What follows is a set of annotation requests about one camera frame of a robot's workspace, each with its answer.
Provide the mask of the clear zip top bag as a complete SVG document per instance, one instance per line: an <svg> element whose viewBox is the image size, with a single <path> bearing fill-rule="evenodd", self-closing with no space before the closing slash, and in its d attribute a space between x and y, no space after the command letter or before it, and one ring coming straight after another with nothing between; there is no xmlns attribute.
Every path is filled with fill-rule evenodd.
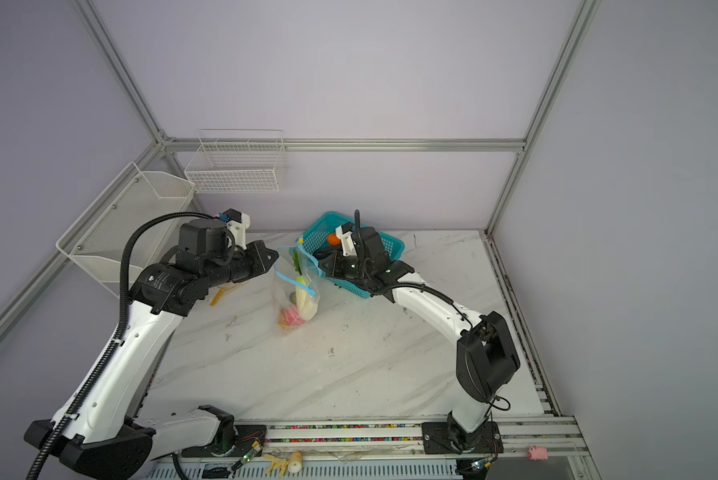
<svg viewBox="0 0 718 480"><path fill-rule="evenodd" d="M276 248L272 299L276 325L283 332L298 329L317 315L321 301L321 274L316 259L306 251L303 238Z"/></svg>

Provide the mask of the white toy radish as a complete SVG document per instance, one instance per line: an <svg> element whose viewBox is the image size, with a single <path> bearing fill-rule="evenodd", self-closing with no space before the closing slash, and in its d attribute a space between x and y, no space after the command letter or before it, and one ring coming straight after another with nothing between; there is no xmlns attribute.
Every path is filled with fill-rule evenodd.
<svg viewBox="0 0 718 480"><path fill-rule="evenodd" d="M320 301L318 268L301 246L293 250L293 260L297 262L296 306L303 319L309 322L316 316Z"/></svg>

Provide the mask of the pink toy fruit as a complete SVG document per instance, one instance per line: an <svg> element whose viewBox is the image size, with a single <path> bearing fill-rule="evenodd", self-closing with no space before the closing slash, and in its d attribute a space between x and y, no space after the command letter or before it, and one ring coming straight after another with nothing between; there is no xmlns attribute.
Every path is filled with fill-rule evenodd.
<svg viewBox="0 0 718 480"><path fill-rule="evenodd" d="M283 308L278 316L278 325L282 329L299 327L305 323L306 321L301 316L296 305L289 305L288 307Z"/></svg>

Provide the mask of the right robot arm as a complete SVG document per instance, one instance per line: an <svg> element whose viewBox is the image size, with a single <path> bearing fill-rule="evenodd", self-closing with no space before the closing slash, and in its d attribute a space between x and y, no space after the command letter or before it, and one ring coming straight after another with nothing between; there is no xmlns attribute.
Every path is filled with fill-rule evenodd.
<svg viewBox="0 0 718 480"><path fill-rule="evenodd" d="M499 389L521 367L506 319L497 312L468 309L431 287L411 265L391 258L372 227L348 222L336 229L336 237L336 245L313 253L324 276L417 314L455 346L461 394L448 414L448 428L454 438L476 436Z"/></svg>

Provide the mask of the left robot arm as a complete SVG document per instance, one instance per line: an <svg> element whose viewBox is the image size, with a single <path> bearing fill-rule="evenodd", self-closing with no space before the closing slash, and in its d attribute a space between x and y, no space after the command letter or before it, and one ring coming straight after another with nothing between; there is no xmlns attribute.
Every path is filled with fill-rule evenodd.
<svg viewBox="0 0 718 480"><path fill-rule="evenodd" d="M129 267L137 241L151 228L184 219L179 241L136 280ZM267 273L278 254L248 241L248 215L168 213L128 238L119 273L119 318L96 363L56 414L34 421L24 439L38 453L27 476L36 479L49 457L94 479L130 479L147 463L202 448L225 457L241 439L232 414L204 404L167 420L140 420L139 408L177 327L209 291Z"/></svg>

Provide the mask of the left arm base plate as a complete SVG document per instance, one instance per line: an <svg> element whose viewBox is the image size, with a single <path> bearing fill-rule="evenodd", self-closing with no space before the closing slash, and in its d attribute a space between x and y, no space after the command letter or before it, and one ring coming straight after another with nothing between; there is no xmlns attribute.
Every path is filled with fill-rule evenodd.
<svg viewBox="0 0 718 480"><path fill-rule="evenodd" d="M267 430L264 424L235 424L232 436L222 439L219 444L187 448L180 455L183 458L241 458L254 443L264 445Z"/></svg>

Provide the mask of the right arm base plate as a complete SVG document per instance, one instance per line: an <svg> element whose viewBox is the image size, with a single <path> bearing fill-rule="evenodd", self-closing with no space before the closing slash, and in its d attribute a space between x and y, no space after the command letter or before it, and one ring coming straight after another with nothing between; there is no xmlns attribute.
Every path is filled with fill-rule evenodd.
<svg viewBox="0 0 718 480"><path fill-rule="evenodd" d="M426 454L501 454L504 452L498 425L484 420L474 432L466 432L455 422L424 422L421 425Z"/></svg>

